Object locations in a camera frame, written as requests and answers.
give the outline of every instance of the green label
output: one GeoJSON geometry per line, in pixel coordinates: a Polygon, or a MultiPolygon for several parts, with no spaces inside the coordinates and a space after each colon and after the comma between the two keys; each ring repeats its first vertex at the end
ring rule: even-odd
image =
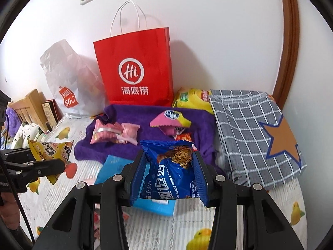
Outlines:
{"type": "Polygon", "coordinates": [[[182,93],[182,94],[180,94],[180,100],[181,100],[182,102],[187,102],[187,101],[189,100],[189,93],[186,92],[186,93],[182,93]]]}

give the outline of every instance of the white wall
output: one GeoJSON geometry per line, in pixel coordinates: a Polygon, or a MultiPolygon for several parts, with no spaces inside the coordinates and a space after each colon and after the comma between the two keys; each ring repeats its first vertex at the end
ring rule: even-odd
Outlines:
{"type": "Polygon", "coordinates": [[[333,223],[333,33],[309,0],[299,7],[299,57],[283,113],[308,165],[299,182],[313,250],[333,223]]]}
{"type": "MultiPolygon", "coordinates": [[[[79,0],[31,0],[0,45],[0,89],[13,100],[34,88],[51,98],[39,58],[63,38],[98,70],[93,42],[109,36],[124,1],[82,6],[79,0]]],[[[170,27],[175,89],[273,91],[282,47],[281,0],[134,1],[147,14],[148,27],[170,27]]],[[[123,16],[125,31],[133,31],[130,5],[123,16]]]]}

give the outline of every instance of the yellow snack package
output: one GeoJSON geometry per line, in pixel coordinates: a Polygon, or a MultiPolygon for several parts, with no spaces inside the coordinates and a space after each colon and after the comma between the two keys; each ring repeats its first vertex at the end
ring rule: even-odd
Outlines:
{"type": "Polygon", "coordinates": [[[209,102],[209,95],[211,95],[211,91],[181,87],[177,92],[172,107],[206,110],[214,114],[209,102]]]}
{"type": "MultiPolygon", "coordinates": [[[[73,142],[53,143],[37,142],[29,140],[29,147],[36,161],[47,161],[61,159],[67,165],[69,155],[72,150],[73,142]]],[[[48,180],[54,185],[61,174],[47,176],[48,180]]]]}

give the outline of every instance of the gray plaid cloth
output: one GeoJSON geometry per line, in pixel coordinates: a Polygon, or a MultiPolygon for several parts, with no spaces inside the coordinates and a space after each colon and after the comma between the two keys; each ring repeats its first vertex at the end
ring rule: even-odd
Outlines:
{"type": "Polygon", "coordinates": [[[278,125],[282,113],[267,93],[240,90],[212,90],[209,97],[214,110],[225,160],[225,170],[236,184],[250,186],[260,183],[266,190],[285,184],[301,174],[289,154],[266,158],[271,137],[261,122],[278,125]]]}

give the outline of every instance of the metal bolt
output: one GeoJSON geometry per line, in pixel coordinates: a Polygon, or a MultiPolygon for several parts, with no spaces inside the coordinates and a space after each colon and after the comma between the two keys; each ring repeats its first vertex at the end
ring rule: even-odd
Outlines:
{"type": "Polygon", "coordinates": [[[259,183],[253,184],[253,189],[260,191],[262,189],[262,186],[259,183]]]}
{"type": "Polygon", "coordinates": [[[117,174],[117,175],[114,175],[114,176],[113,176],[113,180],[114,180],[114,181],[120,181],[120,180],[122,180],[122,179],[123,179],[123,176],[122,176],[122,175],[117,174]]]}
{"type": "Polygon", "coordinates": [[[83,181],[80,181],[80,182],[78,182],[77,184],[76,184],[76,188],[78,188],[78,189],[82,189],[83,187],[84,187],[84,182],[83,181]]]}
{"type": "Polygon", "coordinates": [[[222,176],[222,175],[217,175],[215,178],[217,181],[221,181],[221,182],[225,181],[225,176],[222,176]]]}

